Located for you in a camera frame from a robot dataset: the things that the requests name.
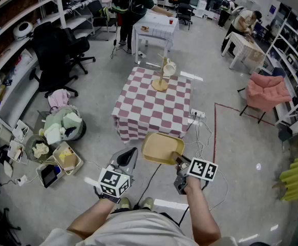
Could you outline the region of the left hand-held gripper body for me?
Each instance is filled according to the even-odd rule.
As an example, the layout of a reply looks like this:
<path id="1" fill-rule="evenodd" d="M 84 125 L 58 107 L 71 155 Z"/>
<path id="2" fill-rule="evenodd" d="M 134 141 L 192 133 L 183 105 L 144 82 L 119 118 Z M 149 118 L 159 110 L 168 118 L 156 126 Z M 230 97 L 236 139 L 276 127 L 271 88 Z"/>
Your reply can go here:
<path id="1" fill-rule="evenodd" d="M 110 163 L 101 170 L 98 184 L 102 193 L 120 198 L 133 183 L 133 167 Z"/>

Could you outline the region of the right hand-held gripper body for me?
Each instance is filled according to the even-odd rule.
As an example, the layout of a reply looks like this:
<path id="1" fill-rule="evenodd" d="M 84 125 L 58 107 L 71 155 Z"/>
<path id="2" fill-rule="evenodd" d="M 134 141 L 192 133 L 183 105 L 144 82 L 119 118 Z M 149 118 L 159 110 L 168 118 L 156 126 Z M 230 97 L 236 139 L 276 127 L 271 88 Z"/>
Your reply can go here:
<path id="1" fill-rule="evenodd" d="M 218 170 L 218 165 L 203 159 L 193 158 L 190 164 L 185 164 L 181 167 L 177 166 L 177 177 L 174 181 L 174 186 L 179 194 L 184 195 L 184 189 L 187 186 L 186 178 L 192 176 L 194 178 L 205 180 L 206 184 L 213 181 Z"/>

